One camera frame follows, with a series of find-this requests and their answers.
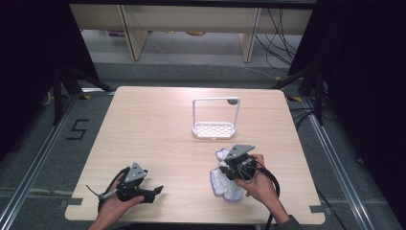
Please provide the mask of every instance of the aluminum rail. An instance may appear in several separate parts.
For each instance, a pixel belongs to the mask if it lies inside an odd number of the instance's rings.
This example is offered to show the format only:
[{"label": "aluminum rail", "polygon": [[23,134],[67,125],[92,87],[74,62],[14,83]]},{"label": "aluminum rail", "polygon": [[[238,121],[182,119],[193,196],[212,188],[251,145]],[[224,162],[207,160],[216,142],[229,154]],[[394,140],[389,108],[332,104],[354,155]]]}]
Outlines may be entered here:
[{"label": "aluminum rail", "polygon": [[[304,98],[304,105],[306,108],[312,107],[312,103],[309,98]],[[347,201],[349,202],[350,208],[354,213],[354,216],[356,218],[356,221],[358,222],[360,229],[365,230],[375,229],[371,217],[367,212],[367,209],[365,208],[359,194],[356,192],[354,186],[352,185],[352,182],[350,181],[350,178],[346,170],[344,169],[344,166],[341,163],[340,158],[334,149],[334,146],[331,144],[327,136],[324,126],[320,126],[316,116],[311,114],[309,115],[309,118],[310,122],[313,124],[317,136],[319,137],[320,142],[322,143],[328,161],[330,162],[331,167],[334,170],[334,173],[338,179],[338,182],[340,183],[344,195],[347,198]]]}]

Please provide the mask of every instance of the white sponge holder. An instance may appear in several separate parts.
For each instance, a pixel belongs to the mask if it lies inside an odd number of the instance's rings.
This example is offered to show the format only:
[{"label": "white sponge holder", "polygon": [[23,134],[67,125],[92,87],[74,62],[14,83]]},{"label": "white sponge holder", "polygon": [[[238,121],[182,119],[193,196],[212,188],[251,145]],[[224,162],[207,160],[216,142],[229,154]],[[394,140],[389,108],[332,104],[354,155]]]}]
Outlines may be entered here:
[{"label": "white sponge holder", "polygon": [[[198,101],[218,101],[223,100],[229,104],[236,106],[236,115],[232,123],[230,122],[197,122],[196,121],[196,102]],[[192,102],[193,107],[193,135],[199,139],[231,139],[236,134],[236,124],[239,112],[240,98],[225,97],[225,98],[198,98]]]}]

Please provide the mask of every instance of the light wood tabletop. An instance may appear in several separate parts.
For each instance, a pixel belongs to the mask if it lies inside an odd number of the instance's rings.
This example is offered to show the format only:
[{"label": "light wood tabletop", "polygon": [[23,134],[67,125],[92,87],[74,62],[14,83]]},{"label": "light wood tabletop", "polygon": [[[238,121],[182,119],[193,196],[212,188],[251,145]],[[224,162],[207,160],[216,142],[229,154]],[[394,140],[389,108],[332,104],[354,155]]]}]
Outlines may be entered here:
[{"label": "light wood tabletop", "polygon": [[[192,101],[239,97],[237,132],[230,140],[201,140],[192,134]],[[213,112],[202,109],[200,112]],[[148,170],[142,189],[164,190],[152,204],[136,205],[121,220],[167,223],[264,224],[269,212],[251,197],[226,202],[214,195],[210,170],[215,152],[233,145],[254,145],[249,153],[264,155],[266,168],[281,186],[286,211],[301,224],[322,224],[321,207],[284,94],[279,90],[230,88],[118,88],[105,115],[69,205],[70,220],[93,220],[98,198],[123,168],[137,162]]]}]

